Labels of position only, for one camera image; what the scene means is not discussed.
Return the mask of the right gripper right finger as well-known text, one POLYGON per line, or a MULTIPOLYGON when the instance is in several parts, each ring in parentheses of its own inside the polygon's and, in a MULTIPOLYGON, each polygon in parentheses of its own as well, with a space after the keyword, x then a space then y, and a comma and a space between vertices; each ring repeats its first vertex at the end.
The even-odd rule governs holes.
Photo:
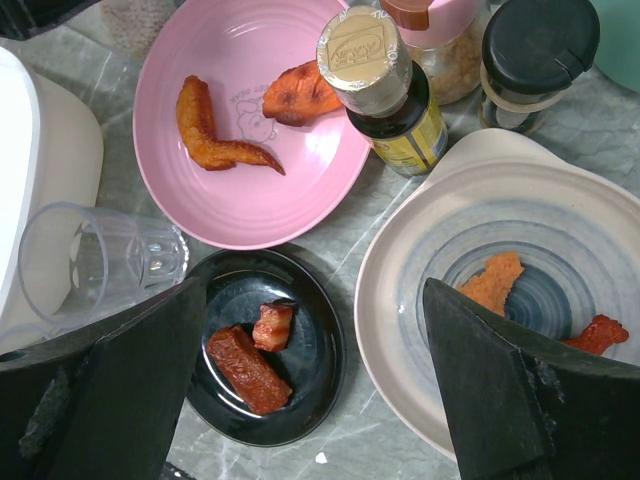
POLYGON ((423 290, 429 350, 464 479, 636 479, 639 369, 423 290))

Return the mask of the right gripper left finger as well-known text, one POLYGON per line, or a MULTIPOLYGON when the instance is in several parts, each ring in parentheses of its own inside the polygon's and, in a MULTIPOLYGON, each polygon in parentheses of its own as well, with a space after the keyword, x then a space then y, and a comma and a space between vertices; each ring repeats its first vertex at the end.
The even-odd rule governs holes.
POLYGON ((1 357, 4 479, 158 479, 200 349, 191 278, 1 357))

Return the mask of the black cap pepper shaker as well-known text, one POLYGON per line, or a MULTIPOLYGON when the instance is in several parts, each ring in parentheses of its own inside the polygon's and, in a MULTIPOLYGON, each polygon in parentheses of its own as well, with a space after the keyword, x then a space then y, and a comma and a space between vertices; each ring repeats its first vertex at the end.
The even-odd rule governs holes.
POLYGON ((483 37, 482 126, 532 133, 592 67, 599 42, 599 17, 589 1, 504 2, 483 37))

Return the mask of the pink lid seasoning jar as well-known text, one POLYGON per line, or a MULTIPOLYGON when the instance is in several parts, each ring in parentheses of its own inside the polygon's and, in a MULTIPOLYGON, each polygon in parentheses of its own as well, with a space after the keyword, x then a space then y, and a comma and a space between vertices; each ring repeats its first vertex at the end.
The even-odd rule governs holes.
POLYGON ((381 0, 411 58, 440 105, 457 102, 480 83, 482 40, 491 17, 484 0, 381 0))

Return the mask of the brown sauce bottle yellow label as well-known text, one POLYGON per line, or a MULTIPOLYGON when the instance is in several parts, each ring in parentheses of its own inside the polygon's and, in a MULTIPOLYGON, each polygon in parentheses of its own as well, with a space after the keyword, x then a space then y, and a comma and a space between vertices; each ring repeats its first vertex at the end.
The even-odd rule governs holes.
POLYGON ((320 74, 376 154, 405 176, 428 174, 448 142, 425 72, 392 17, 371 6, 341 11, 316 47, 320 74))

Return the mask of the black lid spice jar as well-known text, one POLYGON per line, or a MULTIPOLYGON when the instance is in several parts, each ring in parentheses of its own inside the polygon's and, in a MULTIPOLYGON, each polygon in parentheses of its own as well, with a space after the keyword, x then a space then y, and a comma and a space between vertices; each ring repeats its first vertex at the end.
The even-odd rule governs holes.
POLYGON ((100 2, 99 10, 116 49, 143 60, 176 5, 171 0, 107 0, 100 2))

